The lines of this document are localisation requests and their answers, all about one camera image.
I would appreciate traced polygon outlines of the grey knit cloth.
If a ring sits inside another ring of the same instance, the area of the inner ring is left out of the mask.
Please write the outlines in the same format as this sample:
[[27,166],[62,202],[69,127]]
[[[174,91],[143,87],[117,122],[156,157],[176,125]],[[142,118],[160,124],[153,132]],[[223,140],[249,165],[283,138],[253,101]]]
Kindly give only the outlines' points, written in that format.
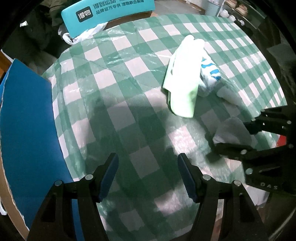
[[214,147],[218,143],[252,146],[252,137],[239,118],[228,118],[218,127],[212,138]]

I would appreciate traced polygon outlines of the blue striped white sock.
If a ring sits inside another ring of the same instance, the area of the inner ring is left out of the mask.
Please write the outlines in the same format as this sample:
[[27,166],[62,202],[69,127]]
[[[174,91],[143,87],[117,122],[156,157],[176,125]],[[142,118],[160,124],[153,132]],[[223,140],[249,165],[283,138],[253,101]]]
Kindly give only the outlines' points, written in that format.
[[198,94],[201,97],[207,96],[221,79],[221,73],[217,65],[212,61],[211,58],[202,58],[201,62],[201,85],[199,85]]

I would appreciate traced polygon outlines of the light green cloth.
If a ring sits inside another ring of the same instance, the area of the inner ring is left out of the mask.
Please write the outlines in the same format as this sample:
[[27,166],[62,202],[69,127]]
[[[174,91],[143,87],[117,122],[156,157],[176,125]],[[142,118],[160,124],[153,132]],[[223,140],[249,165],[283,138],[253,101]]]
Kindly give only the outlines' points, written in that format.
[[169,59],[162,88],[168,92],[169,108],[182,118],[194,116],[198,88],[206,87],[201,79],[202,61],[209,58],[204,45],[187,35]]

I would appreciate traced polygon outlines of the blue cardboard storage box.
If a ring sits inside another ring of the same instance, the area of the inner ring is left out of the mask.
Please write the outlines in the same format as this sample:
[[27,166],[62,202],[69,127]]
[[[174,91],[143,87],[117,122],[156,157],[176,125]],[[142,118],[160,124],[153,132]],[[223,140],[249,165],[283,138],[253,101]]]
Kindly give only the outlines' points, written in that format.
[[73,182],[57,136],[51,83],[14,60],[1,83],[1,211],[22,237],[57,180]]

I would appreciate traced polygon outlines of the green checkered tablecloth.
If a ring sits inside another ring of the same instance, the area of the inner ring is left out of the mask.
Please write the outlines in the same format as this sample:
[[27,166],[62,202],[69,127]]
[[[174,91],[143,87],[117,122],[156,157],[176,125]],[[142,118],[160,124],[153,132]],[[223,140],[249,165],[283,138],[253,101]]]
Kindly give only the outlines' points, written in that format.
[[[187,35],[205,41],[221,71],[220,86],[238,94],[239,106],[211,92],[197,99],[193,118],[169,110],[161,86],[170,56]],[[43,77],[52,85],[57,135],[73,180],[118,154],[116,177],[98,204],[110,240],[171,240],[187,233],[198,205],[186,193],[177,155],[185,153],[218,181],[243,180],[239,162],[211,150],[217,126],[287,103],[254,42],[235,23],[212,16],[121,24],[65,50]]]

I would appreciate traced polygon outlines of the white shoe rack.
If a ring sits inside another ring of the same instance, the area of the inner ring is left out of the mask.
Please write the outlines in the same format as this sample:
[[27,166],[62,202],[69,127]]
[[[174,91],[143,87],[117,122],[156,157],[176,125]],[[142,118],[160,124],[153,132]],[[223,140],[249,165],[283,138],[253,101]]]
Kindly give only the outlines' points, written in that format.
[[218,12],[220,17],[234,16],[245,24],[258,27],[266,18],[266,14],[253,1],[224,1]]

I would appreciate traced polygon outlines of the white plastic bag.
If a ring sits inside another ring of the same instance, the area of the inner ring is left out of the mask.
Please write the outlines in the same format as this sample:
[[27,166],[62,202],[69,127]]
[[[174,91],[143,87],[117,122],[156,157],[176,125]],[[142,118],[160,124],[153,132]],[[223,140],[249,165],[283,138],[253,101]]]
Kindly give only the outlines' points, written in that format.
[[58,28],[58,35],[65,41],[65,43],[72,46],[84,40],[91,39],[96,33],[103,31],[107,24],[108,22],[98,24],[96,27],[85,30],[83,33],[74,38],[70,36],[65,24],[62,24]]

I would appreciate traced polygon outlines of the dark hanging jacket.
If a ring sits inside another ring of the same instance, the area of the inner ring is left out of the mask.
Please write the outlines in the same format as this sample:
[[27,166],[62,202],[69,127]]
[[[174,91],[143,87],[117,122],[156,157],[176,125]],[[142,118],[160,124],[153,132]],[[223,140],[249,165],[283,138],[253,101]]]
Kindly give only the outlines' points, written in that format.
[[1,1],[1,51],[30,65],[39,57],[50,62],[70,46],[58,34],[61,12],[70,1]]

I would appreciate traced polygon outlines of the teal printed box flap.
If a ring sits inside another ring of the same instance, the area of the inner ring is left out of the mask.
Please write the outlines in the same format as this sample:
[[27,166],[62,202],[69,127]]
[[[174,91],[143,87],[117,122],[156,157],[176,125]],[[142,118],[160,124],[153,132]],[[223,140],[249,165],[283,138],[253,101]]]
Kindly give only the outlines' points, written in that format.
[[63,9],[61,16],[70,37],[75,38],[98,24],[154,10],[153,0],[84,0]]

